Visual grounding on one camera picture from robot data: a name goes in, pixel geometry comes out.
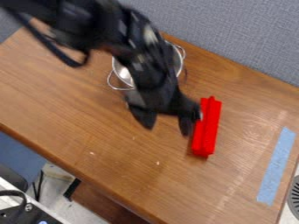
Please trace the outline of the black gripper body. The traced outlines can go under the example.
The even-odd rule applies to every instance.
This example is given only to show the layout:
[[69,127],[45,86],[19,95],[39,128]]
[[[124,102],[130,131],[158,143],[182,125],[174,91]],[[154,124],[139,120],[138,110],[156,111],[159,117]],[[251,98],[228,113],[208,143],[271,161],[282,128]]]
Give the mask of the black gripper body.
[[174,56],[170,43],[146,52],[116,56],[116,61],[126,67],[134,80],[135,87],[126,95],[134,116],[187,114],[187,96],[179,88]]

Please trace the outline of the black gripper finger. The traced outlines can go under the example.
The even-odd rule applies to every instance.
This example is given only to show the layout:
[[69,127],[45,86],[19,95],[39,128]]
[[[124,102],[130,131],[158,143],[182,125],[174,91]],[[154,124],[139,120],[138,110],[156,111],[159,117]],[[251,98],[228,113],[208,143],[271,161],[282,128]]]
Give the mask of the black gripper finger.
[[179,128],[182,135],[187,137],[192,133],[192,127],[202,119],[202,106],[191,99],[183,99],[178,108]]
[[128,105],[128,109],[142,126],[151,130],[155,126],[158,113],[146,108],[140,108],[136,105]]

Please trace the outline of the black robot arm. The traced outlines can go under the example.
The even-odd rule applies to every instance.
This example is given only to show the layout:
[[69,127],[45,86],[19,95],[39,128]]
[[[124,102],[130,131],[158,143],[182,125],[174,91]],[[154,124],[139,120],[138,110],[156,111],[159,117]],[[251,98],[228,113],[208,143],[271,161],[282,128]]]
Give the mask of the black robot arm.
[[182,134],[192,133],[200,106],[180,90],[174,47],[144,14],[117,0],[0,0],[0,8],[68,66],[84,66],[93,50],[109,53],[134,79],[126,104],[139,123],[151,129],[160,114],[176,116]]

